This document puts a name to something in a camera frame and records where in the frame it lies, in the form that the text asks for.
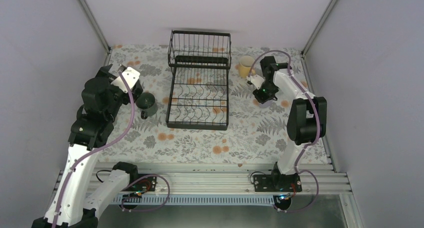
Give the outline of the dark green ceramic mug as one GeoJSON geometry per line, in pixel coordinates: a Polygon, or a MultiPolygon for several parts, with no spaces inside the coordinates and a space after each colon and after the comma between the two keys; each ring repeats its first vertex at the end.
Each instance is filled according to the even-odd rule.
{"type": "Polygon", "coordinates": [[[140,109],[141,119],[152,117],[158,111],[156,98],[152,93],[144,92],[140,94],[135,104],[140,109]]]}

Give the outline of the yellow ceramic mug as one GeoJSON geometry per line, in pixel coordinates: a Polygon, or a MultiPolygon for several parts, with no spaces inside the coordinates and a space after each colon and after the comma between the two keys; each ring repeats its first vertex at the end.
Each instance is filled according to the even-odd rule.
{"type": "Polygon", "coordinates": [[[255,59],[249,55],[245,55],[239,58],[239,62],[235,66],[235,68],[237,69],[238,74],[241,78],[245,79],[249,75],[254,61],[255,59]]]}

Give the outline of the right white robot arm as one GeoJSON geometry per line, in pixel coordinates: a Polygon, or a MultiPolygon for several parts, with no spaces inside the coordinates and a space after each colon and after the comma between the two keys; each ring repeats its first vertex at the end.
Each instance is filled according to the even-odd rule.
{"type": "Polygon", "coordinates": [[[248,81],[255,86],[253,95],[256,100],[261,104],[275,101],[278,91],[286,91],[292,97],[286,124],[289,141],[269,176],[272,188],[284,191],[297,183],[299,162],[306,149],[326,133],[327,100],[306,90],[293,75],[290,63],[277,63],[273,56],[265,55],[260,55],[256,60],[262,76],[248,77],[248,81]]]}

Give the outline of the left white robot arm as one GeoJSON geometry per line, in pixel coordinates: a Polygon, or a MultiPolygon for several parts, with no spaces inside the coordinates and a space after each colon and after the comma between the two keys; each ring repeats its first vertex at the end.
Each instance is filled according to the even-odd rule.
{"type": "Polygon", "coordinates": [[[128,124],[132,125],[135,99],[143,92],[139,71],[122,65],[113,75],[110,69],[109,65],[101,67],[84,85],[83,104],[71,126],[66,165],[57,192],[44,216],[33,221],[33,227],[97,227],[118,192],[133,190],[139,184],[136,166],[119,162],[108,179],[87,195],[100,153],[115,143],[109,141],[109,136],[121,106],[130,105],[128,124]]]}

